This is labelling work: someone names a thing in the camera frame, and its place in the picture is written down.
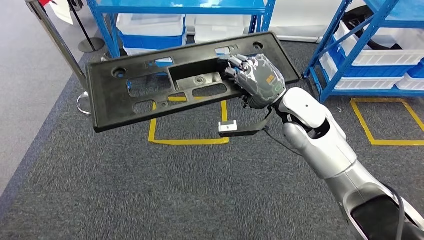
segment black mount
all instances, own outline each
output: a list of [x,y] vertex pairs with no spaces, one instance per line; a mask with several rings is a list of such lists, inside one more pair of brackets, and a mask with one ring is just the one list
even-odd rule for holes
[[[90,63],[86,69],[94,130],[99,133],[247,94],[222,74],[227,65],[218,63],[216,49],[228,49],[232,55],[265,54],[280,70],[286,85],[301,78],[271,32]],[[156,60],[166,58],[171,58],[173,64],[157,64]],[[130,95],[128,80],[155,74],[167,75],[170,87],[156,93]],[[194,94],[196,90],[217,85],[224,86],[224,92],[201,98]],[[173,96],[184,96],[186,101],[171,104],[169,97]],[[136,104],[150,101],[155,103],[154,110],[135,112]]]

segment blue shelving rack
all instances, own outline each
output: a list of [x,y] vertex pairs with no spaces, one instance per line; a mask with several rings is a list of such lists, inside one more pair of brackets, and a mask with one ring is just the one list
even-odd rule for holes
[[[352,63],[361,53],[365,45],[371,39],[379,28],[416,28],[424,29],[424,5],[422,1],[417,0],[364,0],[368,7],[374,12],[374,15],[365,22],[354,28],[338,41],[331,43],[330,40],[337,26],[340,24],[346,9],[352,3],[352,0],[343,0],[337,9],[321,43],[316,48],[312,59],[310,60],[303,78],[307,79],[310,75],[319,93],[319,101],[323,103],[329,96],[387,96],[387,97],[419,97],[424,96],[424,91],[401,90],[394,86],[392,89],[370,89],[370,90],[338,90],[335,86],[340,81],[345,71],[352,66]],[[320,57],[340,44],[348,37],[352,36],[364,26],[368,25],[363,35],[359,38],[357,44],[347,56],[346,60],[338,67],[337,73],[330,81],[320,64]],[[322,71],[326,87],[322,87],[315,67]]]
[[[87,0],[110,55],[120,56],[116,14],[252,15],[250,33],[268,31],[276,0]],[[110,20],[110,32],[103,17]]]

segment yellow floor tape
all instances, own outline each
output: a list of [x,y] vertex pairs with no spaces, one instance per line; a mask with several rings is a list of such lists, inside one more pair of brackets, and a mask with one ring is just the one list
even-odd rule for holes
[[353,111],[359,119],[360,124],[365,131],[366,136],[368,137],[369,142],[372,145],[380,146],[424,146],[424,140],[384,140],[384,139],[374,139],[371,134],[370,129],[365,123],[364,117],[359,111],[357,103],[402,103],[406,110],[411,114],[412,118],[419,125],[421,130],[424,132],[424,124],[418,115],[414,112],[411,106],[407,103],[406,100],[402,98],[352,98],[350,104],[352,105]]
[[[168,98],[171,102],[186,102],[187,99],[184,96],[173,96]],[[156,103],[153,103],[153,110],[156,109]],[[222,112],[222,121],[228,121],[227,115],[227,102],[221,102],[221,112]],[[148,131],[148,141],[155,144],[165,144],[173,146],[182,146],[182,145],[218,145],[218,144],[227,144],[230,142],[229,137],[222,138],[211,138],[211,139],[170,139],[170,140],[156,140],[156,118],[150,121],[150,129]]]

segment white plastic bin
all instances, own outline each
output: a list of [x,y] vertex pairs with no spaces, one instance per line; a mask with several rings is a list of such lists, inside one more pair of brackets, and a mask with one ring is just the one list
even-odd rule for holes
[[401,90],[424,91],[424,78],[412,78],[407,73],[404,79],[396,83],[396,86]]
[[[341,22],[334,38],[339,40],[350,30]],[[424,58],[423,33],[418,29],[409,28],[381,28],[372,38],[383,46],[399,44],[402,50],[372,50],[364,48],[352,63],[353,66],[391,66],[391,65],[417,65]],[[346,56],[348,56],[358,42],[358,37],[352,35],[341,42]]]
[[[331,81],[337,73],[336,63],[326,52],[319,62]],[[403,77],[342,77],[335,86],[337,90],[369,90],[369,89],[392,89],[395,83]]]
[[197,15],[194,41],[204,43],[243,36],[243,15]]
[[116,27],[124,35],[180,36],[184,30],[184,17],[184,14],[120,13],[116,20]]

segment mounting hole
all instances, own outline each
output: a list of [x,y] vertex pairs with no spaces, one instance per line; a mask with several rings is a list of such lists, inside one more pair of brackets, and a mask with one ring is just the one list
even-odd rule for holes
[[127,73],[127,70],[125,70],[122,67],[115,68],[115,70],[112,71],[112,75],[115,78],[120,78],[120,79],[123,78],[126,73]]
[[264,48],[264,45],[262,43],[256,41],[256,42],[253,43],[253,48],[256,49],[256,50],[261,50],[261,49]]

